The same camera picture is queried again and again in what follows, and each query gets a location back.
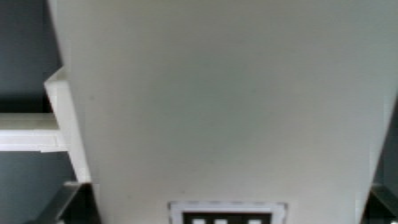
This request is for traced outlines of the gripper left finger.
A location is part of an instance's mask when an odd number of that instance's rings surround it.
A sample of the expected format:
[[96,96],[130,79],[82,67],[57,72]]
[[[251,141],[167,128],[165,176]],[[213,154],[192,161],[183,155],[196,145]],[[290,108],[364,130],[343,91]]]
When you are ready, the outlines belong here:
[[91,183],[64,183],[37,218],[23,224],[101,224]]

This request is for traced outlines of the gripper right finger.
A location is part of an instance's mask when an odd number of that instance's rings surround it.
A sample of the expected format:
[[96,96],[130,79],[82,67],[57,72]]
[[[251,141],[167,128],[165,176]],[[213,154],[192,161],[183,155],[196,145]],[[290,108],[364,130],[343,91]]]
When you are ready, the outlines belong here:
[[361,224],[398,224],[398,196],[380,184],[371,185]]

